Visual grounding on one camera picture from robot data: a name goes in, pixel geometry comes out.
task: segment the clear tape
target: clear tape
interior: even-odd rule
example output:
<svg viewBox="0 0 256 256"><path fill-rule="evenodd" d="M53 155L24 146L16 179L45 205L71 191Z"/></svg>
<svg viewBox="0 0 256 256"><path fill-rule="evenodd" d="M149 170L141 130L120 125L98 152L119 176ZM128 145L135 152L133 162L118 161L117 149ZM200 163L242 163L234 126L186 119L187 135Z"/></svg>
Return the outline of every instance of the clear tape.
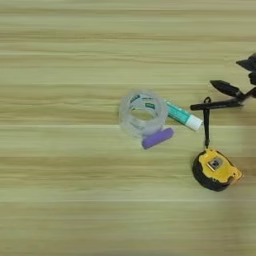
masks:
<svg viewBox="0 0 256 256"><path fill-rule="evenodd" d="M142 120L131 114L139 109L150 113L153 118ZM135 91L123 97L119 111L120 125L132 136L146 137L161 130L168 115L165 101L150 91Z"/></svg>

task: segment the black lanyard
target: black lanyard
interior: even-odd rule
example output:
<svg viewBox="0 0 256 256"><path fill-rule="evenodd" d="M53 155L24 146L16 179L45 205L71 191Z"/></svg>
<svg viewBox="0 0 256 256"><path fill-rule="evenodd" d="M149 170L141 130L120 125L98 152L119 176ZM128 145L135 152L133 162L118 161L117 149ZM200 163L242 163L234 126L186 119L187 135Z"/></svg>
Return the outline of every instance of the black lanyard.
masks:
<svg viewBox="0 0 256 256"><path fill-rule="evenodd" d="M212 100L210 97L205 98L204 103L210 103ZM205 133L205 141L204 145L208 148L210 144L210 134L209 134L209 123L210 123L210 109L204 108L204 133Z"/></svg>

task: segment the wood grain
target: wood grain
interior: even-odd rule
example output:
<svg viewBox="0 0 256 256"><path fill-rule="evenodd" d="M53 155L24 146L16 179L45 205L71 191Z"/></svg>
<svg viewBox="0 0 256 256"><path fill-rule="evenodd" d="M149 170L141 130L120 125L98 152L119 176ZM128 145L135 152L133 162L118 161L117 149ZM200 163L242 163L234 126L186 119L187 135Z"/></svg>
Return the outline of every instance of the wood grain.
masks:
<svg viewBox="0 0 256 256"><path fill-rule="evenodd" d="M173 120L148 151L118 125L133 89L189 109L255 52L253 0L0 0L0 255L253 256L256 101L211 114L211 143L244 173L201 188L202 150Z"/></svg>

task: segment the purple eraser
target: purple eraser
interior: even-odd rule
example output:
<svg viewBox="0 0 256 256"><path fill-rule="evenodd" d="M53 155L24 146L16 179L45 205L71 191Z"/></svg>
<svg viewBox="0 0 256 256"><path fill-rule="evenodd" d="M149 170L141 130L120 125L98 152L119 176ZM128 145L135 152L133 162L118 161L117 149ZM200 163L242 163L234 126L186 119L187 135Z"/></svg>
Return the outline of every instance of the purple eraser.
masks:
<svg viewBox="0 0 256 256"><path fill-rule="evenodd" d="M151 148L165 140L170 139L173 136L173 134L174 134L174 131L171 128L167 128L163 131L156 132L156 133L146 137L142 141L142 146L144 149Z"/></svg>

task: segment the yellow tape measure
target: yellow tape measure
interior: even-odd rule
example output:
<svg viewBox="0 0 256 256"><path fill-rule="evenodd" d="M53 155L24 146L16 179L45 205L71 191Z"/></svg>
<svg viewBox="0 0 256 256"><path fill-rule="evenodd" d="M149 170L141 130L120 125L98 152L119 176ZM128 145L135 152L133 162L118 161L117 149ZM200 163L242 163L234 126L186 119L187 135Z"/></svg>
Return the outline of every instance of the yellow tape measure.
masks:
<svg viewBox="0 0 256 256"><path fill-rule="evenodd" d="M195 179L205 188L222 191L242 177L242 173L219 151L209 149L210 110L204 109L205 151L201 152L193 164Z"/></svg>

